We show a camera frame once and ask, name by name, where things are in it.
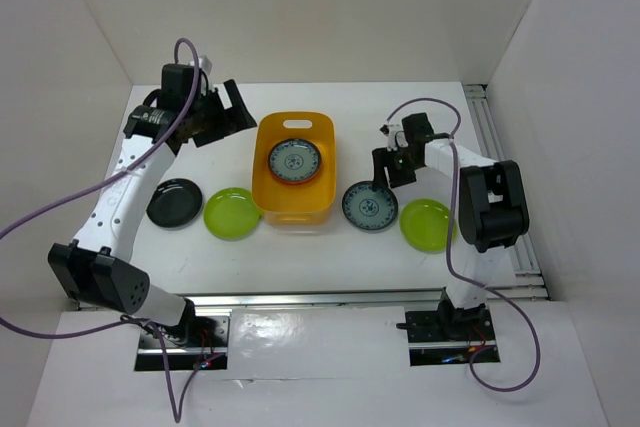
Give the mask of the blue floral plate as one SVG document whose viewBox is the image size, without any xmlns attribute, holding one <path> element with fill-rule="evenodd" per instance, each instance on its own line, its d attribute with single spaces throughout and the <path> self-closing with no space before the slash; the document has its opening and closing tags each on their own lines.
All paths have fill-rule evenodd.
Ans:
<svg viewBox="0 0 640 427">
<path fill-rule="evenodd" d="M 268 167 L 275 176 L 302 179 L 316 175 L 322 163 L 319 149 L 301 138 L 285 139 L 277 143 L 268 155 Z"/>
<path fill-rule="evenodd" d="M 399 212 L 396 196 L 389 188 L 374 187 L 371 181 L 361 181 L 344 193 L 341 209 L 346 220 L 366 232 L 389 228 Z"/>
</svg>

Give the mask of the orange plate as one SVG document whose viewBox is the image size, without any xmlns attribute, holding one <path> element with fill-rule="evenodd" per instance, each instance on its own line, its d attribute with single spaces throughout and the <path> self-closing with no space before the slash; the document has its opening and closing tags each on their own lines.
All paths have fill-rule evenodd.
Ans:
<svg viewBox="0 0 640 427">
<path fill-rule="evenodd" d="M 302 179 L 288 179 L 288 178 L 281 178 L 275 175 L 271 175 L 271 177 L 273 178 L 273 180 L 279 184 L 282 185 L 287 185 L 287 186 L 299 186 L 299 185 L 305 185 L 308 183 L 313 183 L 315 182 L 316 178 L 318 177 L 318 175 L 314 175 L 311 177 L 307 177 L 307 178 L 302 178 Z"/>
</svg>

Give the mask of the black plate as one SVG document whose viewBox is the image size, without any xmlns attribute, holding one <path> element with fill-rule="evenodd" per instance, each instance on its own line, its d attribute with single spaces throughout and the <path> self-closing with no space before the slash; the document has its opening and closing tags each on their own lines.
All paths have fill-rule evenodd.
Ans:
<svg viewBox="0 0 640 427">
<path fill-rule="evenodd" d="M 185 178 L 169 179 L 158 185 L 146 208 L 149 220 L 164 229 L 190 224 L 203 207 L 200 187 Z"/>
</svg>

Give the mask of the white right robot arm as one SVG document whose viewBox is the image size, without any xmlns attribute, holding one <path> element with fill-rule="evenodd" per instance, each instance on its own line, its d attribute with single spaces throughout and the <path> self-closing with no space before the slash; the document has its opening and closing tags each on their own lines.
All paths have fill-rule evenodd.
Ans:
<svg viewBox="0 0 640 427">
<path fill-rule="evenodd" d="M 429 167 L 452 180 L 451 222 L 445 228 L 449 274 L 437 308 L 436 326 L 460 340 L 487 319 L 486 288 L 506 250 L 527 233 L 529 213 L 519 166 L 460 147 L 435 133 L 425 113 L 411 114 L 380 131 L 387 145 L 372 152 L 375 188 L 413 183 Z"/>
</svg>

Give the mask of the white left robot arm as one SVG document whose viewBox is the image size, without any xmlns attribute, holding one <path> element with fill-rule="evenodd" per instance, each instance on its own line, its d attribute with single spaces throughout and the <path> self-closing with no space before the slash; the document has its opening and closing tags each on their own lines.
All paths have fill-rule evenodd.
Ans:
<svg viewBox="0 0 640 427">
<path fill-rule="evenodd" d="M 210 322 L 194 303 L 151 283 L 131 263 L 135 238 L 162 177 L 181 146 L 201 147 L 256 127 L 236 82 L 223 84 L 231 102 L 224 107 L 217 89 L 199 94 L 186 116 L 168 105 L 169 87 L 150 93 L 154 105 L 137 106 L 127 119 L 114 175 L 102 189 L 89 219 L 68 244 L 54 244 L 48 263 L 72 300 L 110 309 L 158 326 L 176 346 L 189 344 Z"/>
</svg>

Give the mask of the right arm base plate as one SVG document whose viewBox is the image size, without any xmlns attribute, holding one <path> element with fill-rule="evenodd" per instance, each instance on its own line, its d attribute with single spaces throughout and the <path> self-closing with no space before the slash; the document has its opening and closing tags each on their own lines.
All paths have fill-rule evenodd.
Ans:
<svg viewBox="0 0 640 427">
<path fill-rule="evenodd" d="M 446 331 L 436 311 L 406 311 L 396 328 L 406 334 L 412 367 L 499 363 L 496 334 L 491 314 Z"/>
</svg>

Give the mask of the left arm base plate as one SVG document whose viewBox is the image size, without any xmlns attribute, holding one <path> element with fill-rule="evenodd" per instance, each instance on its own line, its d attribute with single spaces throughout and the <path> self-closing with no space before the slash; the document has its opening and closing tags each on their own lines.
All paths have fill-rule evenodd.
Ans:
<svg viewBox="0 0 640 427">
<path fill-rule="evenodd" d="M 210 317 L 207 329 L 193 340 L 178 345 L 165 340 L 168 365 L 171 371 L 186 372 L 199 366 L 205 371 L 222 371 L 228 366 L 228 339 L 230 316 Z M 160 372 L 164 369 L 160 341 L 150 332 L 139 336 L 134 370 L 136 372 Z"/>
</svg>

